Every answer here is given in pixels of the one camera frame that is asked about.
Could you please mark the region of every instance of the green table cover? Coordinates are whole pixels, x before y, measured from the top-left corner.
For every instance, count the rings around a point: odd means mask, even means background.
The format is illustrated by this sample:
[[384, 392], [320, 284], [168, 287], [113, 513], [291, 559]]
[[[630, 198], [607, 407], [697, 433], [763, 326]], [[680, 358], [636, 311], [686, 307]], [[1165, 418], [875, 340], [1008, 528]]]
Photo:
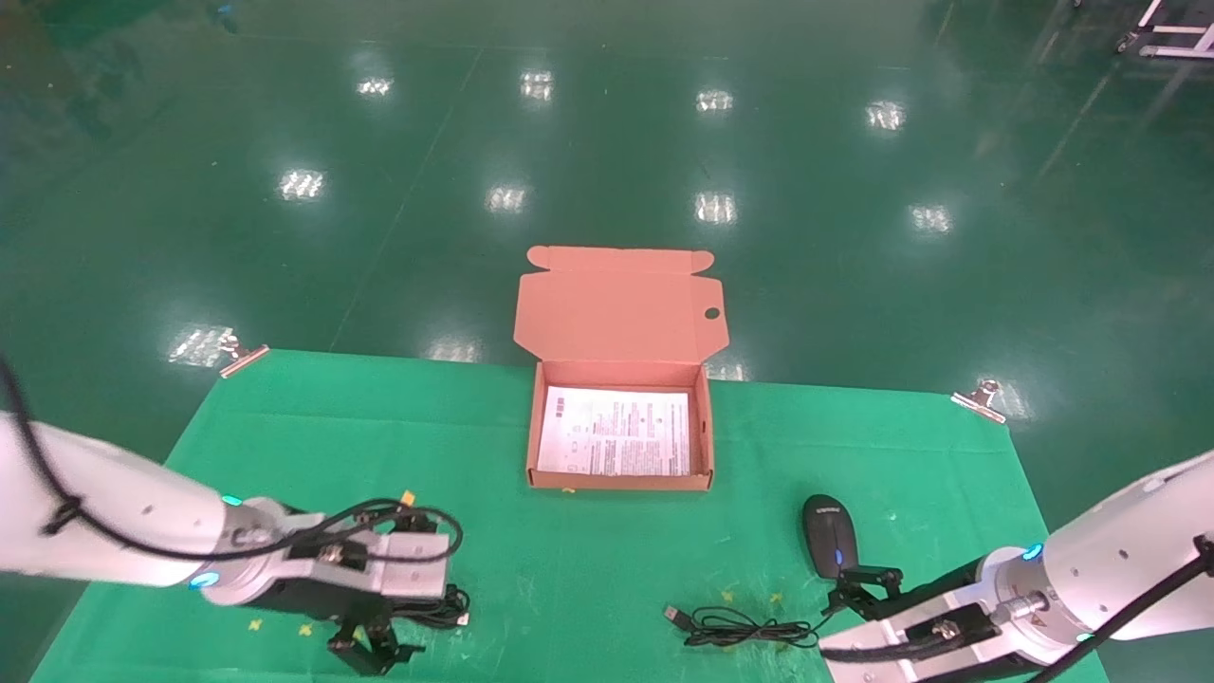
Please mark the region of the green table cover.
[[[1042, 540], [1008, 431], [947, 397], [715, 382], [716, 479], [697, 493], [533, 490], [532, 369], [276, 351], [217, 382], [169, 466], [221, 493], [334, 512], [413, 491], [463, 522], [450, 580], [467, 627], [402, 624], [427, 651], [395, 679], [511, 683], [829, 682], [813, 650], [685, 648], [663, 619], [730, 604], [817, 621], [827, 581], [805, 499], [851, 511], [866, 564], [907, 585]], [[824, 630], [857, 624], [839, 615]], [[329, 624], [219, 608], [183, 587], [91, 586], [36, 683], [300, 683], [356, 677]], [[1089, 658], [1063, 678], [1104, 683]]]

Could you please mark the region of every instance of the epoxy floor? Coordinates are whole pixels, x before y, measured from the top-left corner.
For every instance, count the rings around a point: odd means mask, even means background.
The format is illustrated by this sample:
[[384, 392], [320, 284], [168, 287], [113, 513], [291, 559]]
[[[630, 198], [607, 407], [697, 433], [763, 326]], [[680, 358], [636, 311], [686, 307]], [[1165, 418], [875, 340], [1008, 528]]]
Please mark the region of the epoxy floor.
[[[0, 0], [0, 348], [163, 460], [191, 330], [528, 364], [527, 246], [710, 249], [716, 377], [998, 380], [1057, 527], [1214, 448], [1214, 70], [1114, 56], [1141, 5]], [[0, 679], [76, 591], [0, 577]], [[1102, 651], [1196, 682], [1208, 642]]]

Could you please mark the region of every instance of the blue indicator light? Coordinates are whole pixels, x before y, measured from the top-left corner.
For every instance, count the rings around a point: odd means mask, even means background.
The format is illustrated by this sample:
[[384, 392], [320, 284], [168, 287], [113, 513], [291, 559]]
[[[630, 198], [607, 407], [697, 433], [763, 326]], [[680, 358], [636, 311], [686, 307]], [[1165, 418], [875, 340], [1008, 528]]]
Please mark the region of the blue indicator light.
[[199, 574], [198, 576], [189, 580], [189, 590], [198, 591], [200, 588], [206, 588], [208, 586], [215, 586], [220, 581], [220, 574], [217, 571], [208, 571], [205, 574]]

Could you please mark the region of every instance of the computer mouse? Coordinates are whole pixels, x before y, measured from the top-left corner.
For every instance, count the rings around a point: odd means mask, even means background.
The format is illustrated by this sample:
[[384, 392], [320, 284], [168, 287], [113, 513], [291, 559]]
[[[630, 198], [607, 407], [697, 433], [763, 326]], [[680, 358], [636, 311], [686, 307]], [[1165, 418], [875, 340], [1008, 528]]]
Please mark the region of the computer mouse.
[[843, 503], [821, 494], [810, 496], [801, 510], [801, 524], [818, 576], [838, 579], [840, 570], [860, 564], [856, 528]]

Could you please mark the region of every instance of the instruction paper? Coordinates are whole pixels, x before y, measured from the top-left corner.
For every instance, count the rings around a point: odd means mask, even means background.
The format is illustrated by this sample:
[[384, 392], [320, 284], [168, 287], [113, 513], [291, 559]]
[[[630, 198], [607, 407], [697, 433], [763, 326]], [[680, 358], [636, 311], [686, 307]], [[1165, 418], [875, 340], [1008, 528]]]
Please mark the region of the instruction paper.
[[687, 394], [549, 387], [538, 468], [685, 477], [687, 444]]

